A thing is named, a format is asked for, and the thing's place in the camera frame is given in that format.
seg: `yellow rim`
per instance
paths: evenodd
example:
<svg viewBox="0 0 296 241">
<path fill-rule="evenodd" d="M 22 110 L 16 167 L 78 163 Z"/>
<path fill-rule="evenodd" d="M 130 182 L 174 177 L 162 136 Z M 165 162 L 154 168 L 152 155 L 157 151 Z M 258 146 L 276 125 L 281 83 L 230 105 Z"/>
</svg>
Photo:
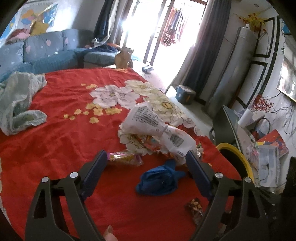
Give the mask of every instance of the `yellow rim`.
<svg viewBox="0 0 296 241">
<path fill-rule="evenodd" d="M 221 149 L 226 149 L 229 150 L 231 152 L 233 152 L 235 155 L 237 155 L 239 157 L 239 159 L 241 160 L 241 162 L 243 163 L 248 177 L 252 179 L 253 183 L 254 183 L 254 175 L 251 169 L 250 164 L 248 163 L 247 159 L 245 158 L 245 156 L 234 146 L 228 144 L 228 143 L 221 143 L 217 146 L 217 149 L 220 151 Z"/>
</svg>

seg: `red book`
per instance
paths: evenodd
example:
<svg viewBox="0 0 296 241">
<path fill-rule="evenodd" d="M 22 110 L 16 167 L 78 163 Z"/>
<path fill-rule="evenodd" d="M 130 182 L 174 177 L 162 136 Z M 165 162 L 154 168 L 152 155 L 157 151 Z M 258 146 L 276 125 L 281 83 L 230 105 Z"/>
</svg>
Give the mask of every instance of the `red book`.
<svg viewBox="0 0 296 241">
<path fill-rule="evenodd" d="M 286 143 L 284 142 L 281 135 L 278 133 L 277 129 L 268 133 L 266 136 L 262 137 L 257 141 L 258 145 L 273 145 L 279 148 L 279 157 L 282 157 L 289 152 Z"/>
</svg>

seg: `barcode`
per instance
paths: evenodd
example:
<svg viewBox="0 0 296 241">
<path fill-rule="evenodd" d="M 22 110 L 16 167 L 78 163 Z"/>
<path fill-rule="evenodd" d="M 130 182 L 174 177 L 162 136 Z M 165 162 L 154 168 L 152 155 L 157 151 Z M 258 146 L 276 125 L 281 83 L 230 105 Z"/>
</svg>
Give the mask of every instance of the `barcode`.
<svg viewBox="0 0 296 241">
<path fill-rule="evenodd" d="M 171 142 L 174 144 L 175 147 L 179 147 L 181 146 L 181 144 L 183 143 L 183 139 L 175 134 L 173 134 L 171 137 L 170 137 L 170 140 Z"/>
</svg>

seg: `yellow pillow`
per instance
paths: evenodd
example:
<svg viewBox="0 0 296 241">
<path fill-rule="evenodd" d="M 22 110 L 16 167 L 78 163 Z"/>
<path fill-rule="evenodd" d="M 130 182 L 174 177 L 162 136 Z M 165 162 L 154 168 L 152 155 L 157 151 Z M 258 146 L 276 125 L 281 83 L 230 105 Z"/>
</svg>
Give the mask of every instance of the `yellow pillow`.
<svg viewBox="0 0 296 241">
<path fill-rule="evenodd" d="M 30 36 L 46 33 L 48 23 L 35 22 L 31 28 Z"/>
</svg>

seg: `bed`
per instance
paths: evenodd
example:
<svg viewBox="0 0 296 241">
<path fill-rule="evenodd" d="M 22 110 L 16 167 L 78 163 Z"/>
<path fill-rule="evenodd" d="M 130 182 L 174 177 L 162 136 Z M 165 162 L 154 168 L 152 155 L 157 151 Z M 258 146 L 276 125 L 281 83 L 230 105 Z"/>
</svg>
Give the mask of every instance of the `bed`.
<svg viewBox="0 0 296 241">
<path fill-rule="evenodd" d="M 142 166 L 107 166 L 86 206 L 103 233 L 114 228 L 119 241 L 184 241 L 195 230 L 184 205 L 198 197 L 208 204 L 193 179 L 179 180 L 178 189 L 165 196 L 140 196 L 135 187 L 147 170 L 163 165 L 167 158 L 153 154 L 132 135 L 123 134 L 120 124 L 135 103 L 150 101 L 153 109 L 170 125 L 189 133 L 204 148 L 203 161 L 216 172 L 240 179 L 235 168 L 186 115 L 152 84 L 132 69 L 69 69 L 45 75 L 47 85 L 38 92 L 30 109 L 47 114 L 47 121 L 16 135 L 0 133 L 0 197 L 9 221 L 24 237 L 26 217 L 42 177 L 66 177 L 99 150 L 126 148 L 142 154 Z M 62 199 L 69 230 L 75 228 Z"/>
</svg>

